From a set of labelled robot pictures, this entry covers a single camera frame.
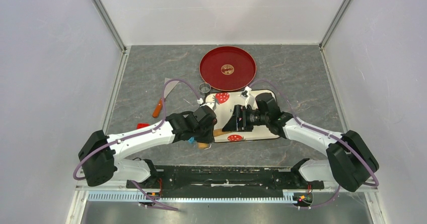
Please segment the wooden rolling pin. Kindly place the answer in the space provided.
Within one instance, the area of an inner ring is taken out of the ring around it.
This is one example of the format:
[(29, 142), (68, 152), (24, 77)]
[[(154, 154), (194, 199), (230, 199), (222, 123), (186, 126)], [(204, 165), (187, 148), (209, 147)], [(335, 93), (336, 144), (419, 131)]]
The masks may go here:
[(196, 138), (197, 148), (198, 149), (208, 149), (211, 147), (211, 144), (215, 141), (215, 137), (228, 134), (229, 132), (222, 131), (222, 129), (214, 129), (210, 132), (205, 133), (202, 136)]

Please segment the white strawberry print tray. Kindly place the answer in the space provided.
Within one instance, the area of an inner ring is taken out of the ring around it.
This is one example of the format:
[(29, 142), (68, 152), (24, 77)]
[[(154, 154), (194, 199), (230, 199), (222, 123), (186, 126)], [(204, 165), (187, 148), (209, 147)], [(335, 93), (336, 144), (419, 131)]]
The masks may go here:
[(234, 106), (245, 104), (245, 99), (241, 97), (241, 92), (210, 93), (206, 96), (205, 102), (216, 103), (214, 112), (217, 116), (217, 123), (213, 128), (215, 143), (279, 138), (278, 135), (272, 134), (266, 126), (254, 126), (250, 132), (222, 133), (222, 128), (232, 117)]

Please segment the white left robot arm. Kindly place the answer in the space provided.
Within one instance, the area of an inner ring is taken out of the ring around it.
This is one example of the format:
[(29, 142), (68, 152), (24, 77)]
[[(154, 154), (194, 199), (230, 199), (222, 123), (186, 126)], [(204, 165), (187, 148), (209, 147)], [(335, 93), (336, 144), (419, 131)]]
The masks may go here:
[(158, 174), (150, 160), (132, 161), (128, 156), (149, 148), (190, 140), (212, 143), (217, 123), (213, 103), (203, 104), (194, 112), (173, 113), (164, 120), (137, 130), (106, 135), (93, 132), (80, 152), (77, 170), (82, 170), (87, 185), (95, 187), (110, 180), (133, 180), (152, 188)]

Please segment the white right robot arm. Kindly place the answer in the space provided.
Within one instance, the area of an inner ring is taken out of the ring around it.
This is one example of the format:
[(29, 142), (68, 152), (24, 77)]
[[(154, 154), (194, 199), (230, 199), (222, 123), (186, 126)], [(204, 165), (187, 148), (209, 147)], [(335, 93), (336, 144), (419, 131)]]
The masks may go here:
[(255, 126), (266, 126), (274, 135), (298, 141), (327, 157), (327, 161), (302, 160), (293, 167), (291, 182), (303, 188), (312, 181), (335, 181), (347, 191), (362, 185), (379, 186), (375, 172), (379, 163), (359, 133), (319, 128), (295, 115), (281, 111), (271, 93), (256, 97), (244, 91), (244, 105), (235, 105), (223, 132), (251, 132)]

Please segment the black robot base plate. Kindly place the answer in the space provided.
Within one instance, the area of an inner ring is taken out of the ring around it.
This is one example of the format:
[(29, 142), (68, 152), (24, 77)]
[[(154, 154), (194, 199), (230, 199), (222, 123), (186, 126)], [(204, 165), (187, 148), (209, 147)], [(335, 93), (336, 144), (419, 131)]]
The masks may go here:
[(322, 181), (308, 182), (290, 167), (157, 165), (156, 181), (143, 190), (160, 189), (165, 198), (282, 197), (283, 190), (322, 190)]

